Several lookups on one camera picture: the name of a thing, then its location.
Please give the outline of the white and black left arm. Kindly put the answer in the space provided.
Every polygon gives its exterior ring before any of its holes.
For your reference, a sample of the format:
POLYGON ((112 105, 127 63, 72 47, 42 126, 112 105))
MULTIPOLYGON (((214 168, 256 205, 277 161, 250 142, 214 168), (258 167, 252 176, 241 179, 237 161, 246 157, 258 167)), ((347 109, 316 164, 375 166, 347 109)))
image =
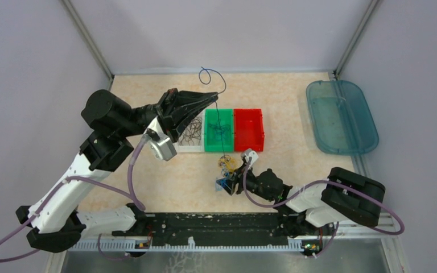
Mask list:
POLYGON ((157 103, 133 108, 108 90, 92 93, 81 112, 92 133, 53 188, 34 205, 16 211, 19 222, 30 227, 29 245, 60 253, 89 236, 143 234, 148 220, 133 187, 126 192, 131 202, 116 210, 92 213, 77 207, 122 164, 132 172, 144 146, 149 145, 158 159, 171 160, 174 144, 187 126, 218 97, 216 92, 172 88, 157 103))

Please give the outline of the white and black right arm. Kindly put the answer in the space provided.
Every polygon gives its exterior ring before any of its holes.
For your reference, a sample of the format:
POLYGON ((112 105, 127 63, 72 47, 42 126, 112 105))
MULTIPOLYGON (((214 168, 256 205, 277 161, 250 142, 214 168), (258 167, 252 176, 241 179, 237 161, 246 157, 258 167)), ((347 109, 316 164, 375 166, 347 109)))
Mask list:
POLYGON ((245 165, 216 180, 216 187, 229 195, 247 191, 268 202, 281 214, 301 214, 298 228, 313 234, 331 222, 351 220, 370 228, 379 222, 386 188, 378 181, 340 167, 333 167, 326 183, 309 187, 286 185, 272 169, 259 175, 245 165))

